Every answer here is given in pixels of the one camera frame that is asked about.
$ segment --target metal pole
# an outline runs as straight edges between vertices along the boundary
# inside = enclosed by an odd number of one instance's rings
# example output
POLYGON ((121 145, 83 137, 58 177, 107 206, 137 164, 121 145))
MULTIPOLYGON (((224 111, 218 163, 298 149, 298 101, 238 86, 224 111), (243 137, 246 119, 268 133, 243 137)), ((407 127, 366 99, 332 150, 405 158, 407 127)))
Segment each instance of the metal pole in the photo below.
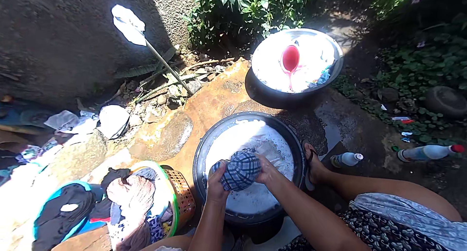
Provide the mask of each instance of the metal pole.
POLYGON ((148 46, 149 50, 164 64, 164 66, 169 69, 169 71, 172 73, 172 75, 177 79, 178 82, 187 90, 188 94, 190 96, 193 96, 193 92, 191 92, 190 88, 186 86, 185 82, 180 80, 180 77, 178 77, 178 74, 172 70, 172 68, 167 64, 167 62, 160 56, 160 54, 155 50, 155 48, 148 42, 146 39, 146 46, 148 46))

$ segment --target soap suds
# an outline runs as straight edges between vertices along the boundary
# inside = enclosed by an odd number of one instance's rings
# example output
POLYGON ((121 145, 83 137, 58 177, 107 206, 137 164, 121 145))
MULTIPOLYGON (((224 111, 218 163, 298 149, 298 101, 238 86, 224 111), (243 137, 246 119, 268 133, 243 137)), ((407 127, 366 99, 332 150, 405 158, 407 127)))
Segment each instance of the soap suds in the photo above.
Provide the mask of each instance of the soap suds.
MULTIPOLYGON (((237 121, 217 137, 206 156, 205 177, 211 167, 221 159, 230 159, 243 148, 255 148, 264 155, 290 181, 293 177, 293 157, 289 145, 275 129, 265 122, 237 121)), ((259 214, 278 205, 279 202, 264 184, 253 183, 240 192, 231 192, 226 209, 242 214, 259 214)))

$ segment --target foot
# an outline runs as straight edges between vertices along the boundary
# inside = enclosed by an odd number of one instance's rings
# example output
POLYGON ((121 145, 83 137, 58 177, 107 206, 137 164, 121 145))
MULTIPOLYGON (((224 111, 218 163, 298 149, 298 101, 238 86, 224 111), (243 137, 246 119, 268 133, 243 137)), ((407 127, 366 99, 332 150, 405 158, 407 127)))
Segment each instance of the foot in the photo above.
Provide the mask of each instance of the foot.
POLYGON ((323 163, 321 163, 321 161, 318 159, 318 155, 313 151, 316 151, 315 148, 312 145, 306 143, 305 157, 308 167, 310 168, 308 178, 312 184, 319 184, 322 181, 323 175, 330 171, 326 168, 326 166, 324 166, 323 163))

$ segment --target cement wall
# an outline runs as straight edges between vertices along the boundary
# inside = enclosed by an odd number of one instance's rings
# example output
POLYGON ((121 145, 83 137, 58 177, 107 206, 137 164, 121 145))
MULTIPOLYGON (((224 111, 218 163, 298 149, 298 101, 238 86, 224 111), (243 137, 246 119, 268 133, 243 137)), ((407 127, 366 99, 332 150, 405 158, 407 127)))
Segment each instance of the cement wall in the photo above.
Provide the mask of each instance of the cement wall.
POLYGON ((73 108, 74 98, 114 84, 117 69, 147 63, 146 47, 114 27, 115 4, 146 23, 157 50, 187 43, 181 16, 193 0, 0 0, 0 95, 73 108))

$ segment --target plaid cloth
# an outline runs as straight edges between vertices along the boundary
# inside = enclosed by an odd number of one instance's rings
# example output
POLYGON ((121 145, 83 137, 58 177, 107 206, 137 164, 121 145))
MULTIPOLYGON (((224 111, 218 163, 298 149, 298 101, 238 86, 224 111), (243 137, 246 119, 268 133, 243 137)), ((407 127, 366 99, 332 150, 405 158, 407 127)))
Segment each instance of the plaid cloth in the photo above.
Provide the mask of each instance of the plaid cloth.
POLYGON ((260 159, 254 152, 254 148, 245 148, 233 153, 230 161, 220 160, 211 167, 211 171, 215 172, 221 162, 225 162, 225 173, 220 179, 225 191, 242 191, 254 183, 261 171, 260 159))

